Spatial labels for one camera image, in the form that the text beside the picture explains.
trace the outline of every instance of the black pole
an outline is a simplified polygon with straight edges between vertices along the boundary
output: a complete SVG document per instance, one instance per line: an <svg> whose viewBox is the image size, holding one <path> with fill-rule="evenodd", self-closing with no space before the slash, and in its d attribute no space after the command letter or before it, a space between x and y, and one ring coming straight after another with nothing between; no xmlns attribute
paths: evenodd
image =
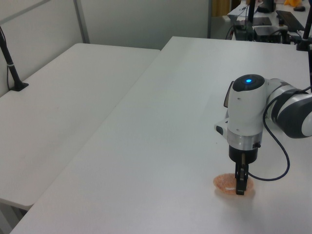
<svg viewBox="0 0 312 234"><path fill-rule="evenodd" d="M248 12L248 22L250 23L254 21L254 7L255 7L255 0L250 0L249 12Z"/></svg>
<svg viewBox="0 0 312 234"><path fill-rule="evenodd" d="M10 72L12 74L12 78L14 80L14 88L12 88L11 90L21 91L22 89L27 87L28 84L23 83L19 78L19 75L15 69L15 66L14 66L14 63L12 61L8 47L6 46L6 40L5 40L5 37L4 37L4 34L3 34L1 27L0 27L0 47L1 47L2 53L4 55L4 58L6 60L7 66L9 67Z"/></svg>

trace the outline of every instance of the orange food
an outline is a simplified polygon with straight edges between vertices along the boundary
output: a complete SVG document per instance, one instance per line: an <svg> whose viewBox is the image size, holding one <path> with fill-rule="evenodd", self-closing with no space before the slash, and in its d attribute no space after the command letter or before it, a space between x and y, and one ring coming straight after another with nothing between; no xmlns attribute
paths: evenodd
<svg viewBox="0 0 312 234"><path fill-rule="evenodd" d="M214 178L214 185L223 193L235 195L236 194L236 179L234 173L218 175ZM254 182L251 178L247 180L247 189L245 194L254 189Z"/></svg>

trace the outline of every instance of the tabletop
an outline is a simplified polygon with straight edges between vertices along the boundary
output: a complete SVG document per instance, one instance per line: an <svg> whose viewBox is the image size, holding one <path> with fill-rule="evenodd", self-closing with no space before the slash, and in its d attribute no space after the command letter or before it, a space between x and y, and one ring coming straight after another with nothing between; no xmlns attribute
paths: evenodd
<svg viewBox="0 0 312 234"><path fill-rule="evenodd" d="M276 127L289 174L256 181L245 196L219 193L233 173L228 143L214 131L224 97L245 74L309 86L307 52L295 46L173 37L12 234L310 233L311 138ZM267 132L257 176L278 176L286 160Z"/></svg>
<svg viewBox="0 0 312 234"><path fill-rule="evenodd" d="M0 98L0 202L28 210L158 50L76 44Z"/></svg>
<svg viewBox="0 0 312 234"><path fill-rule="evenodd" d="M294 11L292 6L283 5L283 4L276 4L276 10L290 11L296 17L296 19L302 24L302 26L305 27L306 22L307 22L307 18L308 18L308 13L310 10L310 4L309 4L309 1L304 0L304 1L302 1L301 5L303 5L306 8L306 10L304 12ZM277 16L277 13L275 11L272 13L256 12L254 14L255 18L257 18L257 17L269 17L273 26L278 26L278 18L276 16ZM236 20L236 18L237 18L237 17L232 16L232 15L229 15L229 17L232 20ZM243 12L241 14L241 16L238 18L238 20L244 20L244 19L245 19L245 12Z"/></svg>

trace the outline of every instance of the desk leg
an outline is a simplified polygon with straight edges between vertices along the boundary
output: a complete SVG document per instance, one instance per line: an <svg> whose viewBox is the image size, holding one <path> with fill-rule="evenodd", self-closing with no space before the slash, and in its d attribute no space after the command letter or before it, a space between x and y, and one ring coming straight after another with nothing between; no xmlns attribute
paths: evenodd
<svg viewBox="0 0 312 234"><path fill-rule="evenodd" d="M0 203L0 234L9 234L21 217L22 215L16 214L14 208Z"/></svg>

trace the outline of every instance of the black microphone stand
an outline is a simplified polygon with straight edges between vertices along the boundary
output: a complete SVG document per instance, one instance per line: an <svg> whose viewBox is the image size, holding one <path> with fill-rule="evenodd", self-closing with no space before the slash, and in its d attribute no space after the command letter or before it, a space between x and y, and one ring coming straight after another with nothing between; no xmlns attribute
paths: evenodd
<svg viewBox="0 0 312 234"><path fill-rule="evenodd" d="M15 66L14 66L14 63L12 61L8 47L6 46L5 36L4 36L4 33L1 29L1 27L0 27L0 47L1 47L1 50L3 52L4 58L6 60L7 66L9 67L10 72L12 74L12 78L14 80L14 87L11 90L21 91L22 89L27 87L28 84L23 83L19 78L19 75L15 69Z"/></svg>

